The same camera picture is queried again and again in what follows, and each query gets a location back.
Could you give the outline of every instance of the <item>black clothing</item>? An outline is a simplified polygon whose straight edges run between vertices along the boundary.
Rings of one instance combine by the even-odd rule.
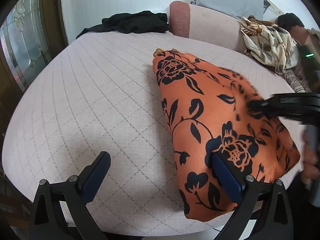
[[[164,33],[169,30],[168,18],[165,13],[152,13],[143,11],[135,14],[119,13],[110,18],[102,19],[102,24],[85,28],[78,36],[87,32],[111,32],[118,31],[121,33],[147,33],[156,32]]]

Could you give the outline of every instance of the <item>orange floral fabric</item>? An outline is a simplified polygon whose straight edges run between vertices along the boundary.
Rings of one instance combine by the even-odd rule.
[[[158,51],[153,71],[187,218],[205,222],[236,207],[212,170],[215,152],[244,176],[264,182],[298,162],[297,147],[279,119],[249,112],[247,102],[261,97],[239,73],[175,50]]]

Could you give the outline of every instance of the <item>beige patterned cloth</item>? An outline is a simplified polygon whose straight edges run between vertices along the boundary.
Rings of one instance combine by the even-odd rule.
[[[247,18],[241,18],[240,30],[251,55],[260,63],[274,68],[282,75],[286,69],[295,67],[299,59],[296,44],[291,35],[276,24],[272,26],[260,25]]]

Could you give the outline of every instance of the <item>mattress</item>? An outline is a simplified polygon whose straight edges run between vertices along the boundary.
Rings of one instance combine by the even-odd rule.
[[[164,128],[152,71],[157,48],[176,48],[244,75],[264,97],[292,93],[284,79],[238,52],[171,33],[87,33],[39,74],[18,104],[5,135],[4,171],[33,201],[40,179],[62,182],[101,151],[111,168],[87,208],[107,232],[168,236],[224,225],[231,213],[188,220],[176,182],[171,136]],[[298,149],[303,126],[284,121]],[[284,177],[286,187],[301,168]],[[64,204],[66,220],[73,220]]]

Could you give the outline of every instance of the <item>white floor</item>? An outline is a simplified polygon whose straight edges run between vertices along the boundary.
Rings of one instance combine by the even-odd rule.
[[[240,240],[246,239],[249,237],[253,226],[255,224],[256,220],[249,220],[244,232],[242,233]],[[198,233],[188,234],[188,235],[181,235],[181,236],[151,236],[151,237],[144,237],[143,240],[213,240],[218,235],[218,231],[215,229],[210,229]]]

